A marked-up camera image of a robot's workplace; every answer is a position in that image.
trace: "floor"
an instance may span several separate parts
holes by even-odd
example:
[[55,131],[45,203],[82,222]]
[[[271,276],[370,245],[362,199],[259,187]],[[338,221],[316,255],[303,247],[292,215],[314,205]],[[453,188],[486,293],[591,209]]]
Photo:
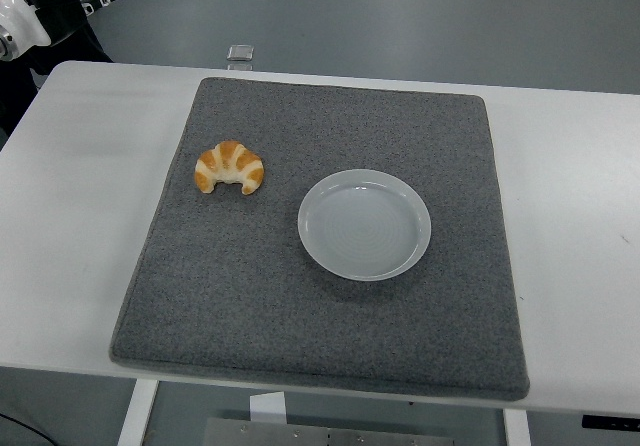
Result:
[[[640,0],[121,0],[90,19],[117,62],[224,69],[230,45],[251,44],[256,71],[640,94],[639,13]],[[61,444],[114,445],[132,388],[0,368],[0,412]],[[162,394],[178,410],[194,397]],[[529,420],[536,446],[640,445],[579,415]],[[46,443],[0,420],[2,444]]]

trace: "white plate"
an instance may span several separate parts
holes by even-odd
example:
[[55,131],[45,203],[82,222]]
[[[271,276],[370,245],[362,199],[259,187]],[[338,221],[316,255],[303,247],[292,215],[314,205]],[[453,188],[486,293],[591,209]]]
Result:
[[343,278],[380,281],[411,268],[431,238],[431,218],[408,184],[380,171],[352,169],[324,178],[298,212],[302,244]]

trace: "gray felt mat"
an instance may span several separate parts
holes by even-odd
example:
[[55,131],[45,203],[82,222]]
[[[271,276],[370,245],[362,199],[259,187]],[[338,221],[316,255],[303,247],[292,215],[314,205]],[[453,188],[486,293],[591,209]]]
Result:
[[[251,196],[202,194],[198,156],[263,159]],[[362,283],[307,254],[307,191],[346,169],[402,179],[433,232],[409,271]],[[116,325],[128,366],[219,379],[515,400],[529,381],[482,99],[205,79]]]

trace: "white paper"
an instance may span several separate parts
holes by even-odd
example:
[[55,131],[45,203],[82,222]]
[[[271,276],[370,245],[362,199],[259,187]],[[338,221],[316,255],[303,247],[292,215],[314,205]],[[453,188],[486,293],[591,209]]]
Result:
[[287,424],[284,392],[258,394],[249,398],[251,421]]

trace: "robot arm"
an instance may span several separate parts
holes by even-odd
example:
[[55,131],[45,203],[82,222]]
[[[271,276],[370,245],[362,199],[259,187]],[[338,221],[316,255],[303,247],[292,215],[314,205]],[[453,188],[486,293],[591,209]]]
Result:
[[0,0],[0,60],[33,46],[54,46],[87,23],[87,16],[115,0]]

